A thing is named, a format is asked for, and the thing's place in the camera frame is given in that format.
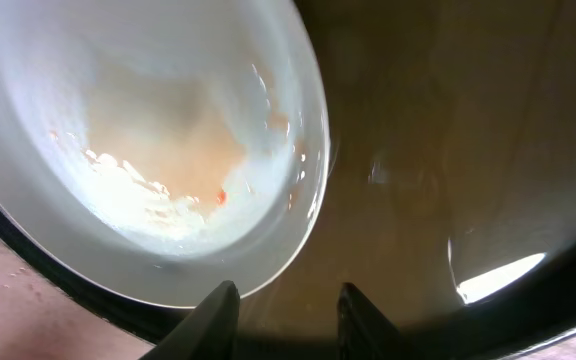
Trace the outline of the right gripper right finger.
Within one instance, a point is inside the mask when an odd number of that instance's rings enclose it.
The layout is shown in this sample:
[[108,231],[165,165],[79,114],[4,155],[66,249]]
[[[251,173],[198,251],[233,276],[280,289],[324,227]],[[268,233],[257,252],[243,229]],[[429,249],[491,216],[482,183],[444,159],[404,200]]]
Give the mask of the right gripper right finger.
[[398,329],[354,284],[343,284],[337,314],[339,359],[408,358],[408,346]]

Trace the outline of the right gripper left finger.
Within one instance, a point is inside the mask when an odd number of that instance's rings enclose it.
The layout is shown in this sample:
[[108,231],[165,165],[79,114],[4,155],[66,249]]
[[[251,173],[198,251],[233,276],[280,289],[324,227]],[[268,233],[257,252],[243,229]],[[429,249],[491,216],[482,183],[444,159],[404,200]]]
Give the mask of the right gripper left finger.
[[140,360],[229,360],[235,347],[240,296],[223,281]]

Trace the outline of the white plate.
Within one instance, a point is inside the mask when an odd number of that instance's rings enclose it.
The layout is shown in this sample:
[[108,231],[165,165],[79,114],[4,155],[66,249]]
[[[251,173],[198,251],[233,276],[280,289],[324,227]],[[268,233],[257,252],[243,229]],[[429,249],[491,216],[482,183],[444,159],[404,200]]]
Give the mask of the white plate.
[[311,234],[329,157],[291,1],[0,0],[0,211],[104,290],[259,291]]

